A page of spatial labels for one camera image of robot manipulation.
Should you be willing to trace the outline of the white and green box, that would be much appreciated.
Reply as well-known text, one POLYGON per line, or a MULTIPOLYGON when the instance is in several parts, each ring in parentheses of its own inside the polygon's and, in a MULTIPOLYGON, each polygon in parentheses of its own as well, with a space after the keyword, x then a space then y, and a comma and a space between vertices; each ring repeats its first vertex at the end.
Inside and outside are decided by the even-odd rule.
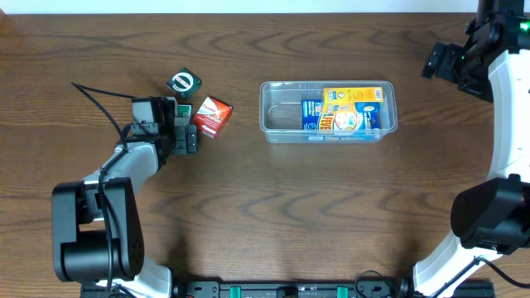
POLYGON ((187 126, 190 124, 192 116, 192 106, 187 104, 177 104, 175 107, 175 120, 176 126, 187 126))

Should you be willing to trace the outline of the red Panadol box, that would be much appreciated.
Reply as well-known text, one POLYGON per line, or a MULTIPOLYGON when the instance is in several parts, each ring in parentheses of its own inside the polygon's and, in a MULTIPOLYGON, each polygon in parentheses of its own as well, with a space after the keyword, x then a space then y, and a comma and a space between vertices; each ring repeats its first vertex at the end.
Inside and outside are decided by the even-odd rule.
POLYGON ((207 97, 200 105, 191 123, 207 137, 216 139, 232 115, 233 107, 214 98, 207 97))

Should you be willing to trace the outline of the dark green square box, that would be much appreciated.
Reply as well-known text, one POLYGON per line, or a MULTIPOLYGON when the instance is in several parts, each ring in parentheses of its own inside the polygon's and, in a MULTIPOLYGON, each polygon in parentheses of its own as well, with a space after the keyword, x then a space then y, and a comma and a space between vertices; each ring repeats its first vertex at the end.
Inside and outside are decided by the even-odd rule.
POLYGON ((187 68, 181 68, 166 82, 166 86, 180 98, 190 99, 202 86, 202 80, 187 68))

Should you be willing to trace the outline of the yellow cough syrup box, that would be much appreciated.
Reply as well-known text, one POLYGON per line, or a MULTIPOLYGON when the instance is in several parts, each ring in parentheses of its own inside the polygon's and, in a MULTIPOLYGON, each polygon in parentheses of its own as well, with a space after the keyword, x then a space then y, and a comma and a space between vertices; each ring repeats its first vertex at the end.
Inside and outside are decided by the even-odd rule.
POLYGON ((336 87, 324 88, 326 103, 375 102, 384 101, 381 87, 336 87))

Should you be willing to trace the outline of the clear plastic container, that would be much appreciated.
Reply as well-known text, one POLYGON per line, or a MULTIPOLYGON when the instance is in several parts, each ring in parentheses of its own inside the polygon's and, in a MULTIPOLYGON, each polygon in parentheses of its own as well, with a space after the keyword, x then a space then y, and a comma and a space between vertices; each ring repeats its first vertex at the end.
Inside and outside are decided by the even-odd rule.
POLYGON ((394 88, 384 80, 268 81, 259 111, 270 143, 378 142, 398 127, 394 88))

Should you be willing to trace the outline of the blue Kool Fever box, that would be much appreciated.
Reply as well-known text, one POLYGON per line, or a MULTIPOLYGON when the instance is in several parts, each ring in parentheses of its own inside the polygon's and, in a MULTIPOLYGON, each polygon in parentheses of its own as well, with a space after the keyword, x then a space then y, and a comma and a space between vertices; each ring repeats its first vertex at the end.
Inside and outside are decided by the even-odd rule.
POLYGON ((342 140, 372 140, 381 128, 380 103, 326 103, 322 99, 301 101, 301 128, 324 137, 342 140))

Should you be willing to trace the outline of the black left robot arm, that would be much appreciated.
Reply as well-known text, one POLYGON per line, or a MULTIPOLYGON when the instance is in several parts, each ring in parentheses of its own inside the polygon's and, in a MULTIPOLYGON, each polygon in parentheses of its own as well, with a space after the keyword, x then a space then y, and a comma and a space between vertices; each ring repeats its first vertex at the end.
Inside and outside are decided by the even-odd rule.
POLYGON ((132 123, 111 157, 83 180, 52 191, 53 266, 82 297, 171 297, 171 270, 145 253, 135 196, 188 133, 172 97, 132 99, 132 123))

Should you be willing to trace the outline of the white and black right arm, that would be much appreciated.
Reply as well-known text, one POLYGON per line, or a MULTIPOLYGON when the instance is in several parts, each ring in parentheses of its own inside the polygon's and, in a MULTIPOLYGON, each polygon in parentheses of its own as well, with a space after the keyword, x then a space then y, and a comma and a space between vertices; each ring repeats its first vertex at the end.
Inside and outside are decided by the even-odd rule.
POLYGON ((401 283, 401 297, 493 297, 489 282, 469 281, 529 246, 529 19, 523 0, 480 0, 463 46, 437 43, 422 77, 437 77, 494 106, 494 149, 485 182, 460 192, 451 231, 401 283))

